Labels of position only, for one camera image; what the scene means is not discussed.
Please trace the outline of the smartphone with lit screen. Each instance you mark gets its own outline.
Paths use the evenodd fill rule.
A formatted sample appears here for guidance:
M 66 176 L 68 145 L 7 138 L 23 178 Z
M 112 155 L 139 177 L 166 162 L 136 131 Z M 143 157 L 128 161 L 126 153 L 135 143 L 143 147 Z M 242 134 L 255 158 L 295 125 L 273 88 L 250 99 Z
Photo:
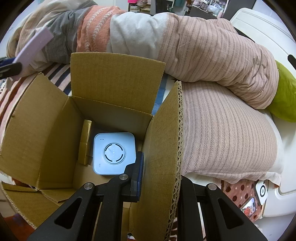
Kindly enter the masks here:
M 255 198 L 251 197 L 244 205 L 241 206 L 240 210 L 248 218 L 251 218 L 254 215 L 255 211 L 256 211 Z

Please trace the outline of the green plush cushion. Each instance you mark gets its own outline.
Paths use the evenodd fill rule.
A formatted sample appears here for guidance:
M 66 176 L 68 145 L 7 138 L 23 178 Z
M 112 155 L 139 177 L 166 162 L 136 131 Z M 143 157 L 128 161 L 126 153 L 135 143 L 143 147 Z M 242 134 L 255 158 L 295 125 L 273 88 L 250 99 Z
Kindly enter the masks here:
M 277 91 L 271 104 L 266 108 L 279 119 L 295 123 L 295 78 L 290 71 L 276 61 L 279 73 Z

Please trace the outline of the small tan cardboard box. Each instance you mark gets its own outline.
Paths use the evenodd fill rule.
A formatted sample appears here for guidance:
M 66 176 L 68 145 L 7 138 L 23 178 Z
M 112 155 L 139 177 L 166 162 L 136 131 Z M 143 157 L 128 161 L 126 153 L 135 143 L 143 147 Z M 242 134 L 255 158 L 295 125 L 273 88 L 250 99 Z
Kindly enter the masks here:
M 78 163 L 87 165 L 90 150 L 91 120 L 84 120 L 78 150 Z

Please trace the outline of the brown cardboard box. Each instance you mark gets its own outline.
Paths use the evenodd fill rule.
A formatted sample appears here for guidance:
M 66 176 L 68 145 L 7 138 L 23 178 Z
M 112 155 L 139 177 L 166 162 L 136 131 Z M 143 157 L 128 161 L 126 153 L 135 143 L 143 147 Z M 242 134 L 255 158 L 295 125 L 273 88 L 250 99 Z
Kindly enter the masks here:
M 23 183 L 3 184 L 10 203 L 33 228 L 83 184 L 107 175 L 78 161 L 85 120 L 95 131 L 130 132 L 144 153 L 142 194 L 123 204 L 137 240 L 168 240 L 180 192 L 182 85 L 176 82 L 156 114 L 165 63 L 114 53 L 73 53 L 71 95 L 38 74 L 13 109 L 1 142 L 1 170 Z

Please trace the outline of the pink ribbed pillow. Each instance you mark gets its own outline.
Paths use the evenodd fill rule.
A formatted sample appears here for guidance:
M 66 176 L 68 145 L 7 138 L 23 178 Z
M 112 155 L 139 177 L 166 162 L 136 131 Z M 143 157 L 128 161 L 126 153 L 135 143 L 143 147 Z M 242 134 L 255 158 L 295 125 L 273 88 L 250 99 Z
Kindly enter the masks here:
M 280 185 L 283 143 L 270 113 L 214 82 L 182 83 L 182 91 L 183 175 Z

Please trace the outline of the white square tag device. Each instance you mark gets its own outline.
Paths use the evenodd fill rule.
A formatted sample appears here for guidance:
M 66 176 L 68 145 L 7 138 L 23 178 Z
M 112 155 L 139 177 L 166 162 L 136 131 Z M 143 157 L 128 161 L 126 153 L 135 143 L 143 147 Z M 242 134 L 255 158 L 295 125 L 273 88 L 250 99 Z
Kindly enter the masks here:
M 257 200 L 260 205 L 265 204 L 267 197 L 268 197 L 268 192 L 267 192 L 267 186 L 264 181 L 258 180 L 255 184 L 255 194 L 257 197 Z

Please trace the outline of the white bed headboard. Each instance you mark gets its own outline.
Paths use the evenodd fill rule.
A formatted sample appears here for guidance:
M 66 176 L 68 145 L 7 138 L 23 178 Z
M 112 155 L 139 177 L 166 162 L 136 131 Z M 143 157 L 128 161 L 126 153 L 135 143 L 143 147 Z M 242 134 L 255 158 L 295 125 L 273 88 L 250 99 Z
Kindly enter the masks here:
M 265 14 L 242 8 L 231 18 L 232 25 L 257 44 L 266 47 L 274 59 L 283 64 L 292 75 L 295 68 L 288 56 L 295 57 L 295 40 L 285 25 Z M 279 187 L 269 183 L 264 217 L 295 213 L 295 123 L 273 117 L 283 141 L 284 168 Z

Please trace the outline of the light blue square device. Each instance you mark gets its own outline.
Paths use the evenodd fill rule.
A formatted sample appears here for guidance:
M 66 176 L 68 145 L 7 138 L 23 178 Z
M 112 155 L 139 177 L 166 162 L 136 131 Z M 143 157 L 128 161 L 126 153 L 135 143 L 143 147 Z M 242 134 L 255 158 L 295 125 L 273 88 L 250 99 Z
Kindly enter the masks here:
M 93 170 L 99 175 L 119 175 L 136 161 L 132 133 L 98 133 L 93 142 Z

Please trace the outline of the rolled striped duvet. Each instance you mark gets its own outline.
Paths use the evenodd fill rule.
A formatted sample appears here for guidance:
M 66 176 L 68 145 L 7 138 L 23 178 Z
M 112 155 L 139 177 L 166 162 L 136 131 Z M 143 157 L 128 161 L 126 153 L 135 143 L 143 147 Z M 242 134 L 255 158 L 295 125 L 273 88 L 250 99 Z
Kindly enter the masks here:
M 255 109 L 267 108 L 277 92 L 273 55 L 226 19 L 150 16 L 94 1 L 44 1 L 12 34 L 7 56 L 17 56 L 44 27 L 53 39 L 32 59 L 27 76 L 52 63 L 68 64 L 74 52 L 109 52 L 162 61 L 165 73 L 180 81 L 217 82 Z

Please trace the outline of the pink polka dot cloth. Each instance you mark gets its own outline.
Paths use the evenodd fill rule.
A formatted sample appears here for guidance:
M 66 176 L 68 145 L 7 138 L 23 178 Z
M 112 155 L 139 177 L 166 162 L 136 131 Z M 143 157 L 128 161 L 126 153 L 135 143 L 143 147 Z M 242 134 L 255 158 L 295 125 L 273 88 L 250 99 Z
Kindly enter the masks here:
M 257 221 L 262 217 L 264 205 L 260 205 L 255 194 L 256 181 L 240 180 L 235 184 L 230 184 L 226 181 L 221 181 L 221 190 L 235 203 L 240 209 L 251 197 L 255 198 L 256 211 L 249 218 L 252 222 Z

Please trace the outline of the lilac rectangular box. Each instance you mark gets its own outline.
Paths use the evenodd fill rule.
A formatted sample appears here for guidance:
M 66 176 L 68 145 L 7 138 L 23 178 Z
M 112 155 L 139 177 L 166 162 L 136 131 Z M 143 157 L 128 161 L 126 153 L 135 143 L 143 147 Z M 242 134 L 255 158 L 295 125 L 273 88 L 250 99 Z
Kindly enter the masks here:
M 48 28 L 42 28 L 25 44 L 24 48 L 15 57 L 13 63 L 20 64 L 23 72 L 53 37 L 53 34 Z

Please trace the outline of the striped fleece blanket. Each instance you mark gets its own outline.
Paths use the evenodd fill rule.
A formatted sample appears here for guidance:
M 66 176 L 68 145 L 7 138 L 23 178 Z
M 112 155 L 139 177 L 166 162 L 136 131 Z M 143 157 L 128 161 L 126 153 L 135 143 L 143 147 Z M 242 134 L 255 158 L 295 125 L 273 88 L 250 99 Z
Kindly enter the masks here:
M 71 77 L 69 64 L 53 64 L 42 73 L 56 85 L 65 94 L 71 94 Z M 23 77 L 13 83 L 10 89 L 7 89 L 6 82 L 1 85 L 1 139 L 4 138 L 6 127 L 15 107 L 20 101 L 27 88 L 37 75 L 32 74 Z

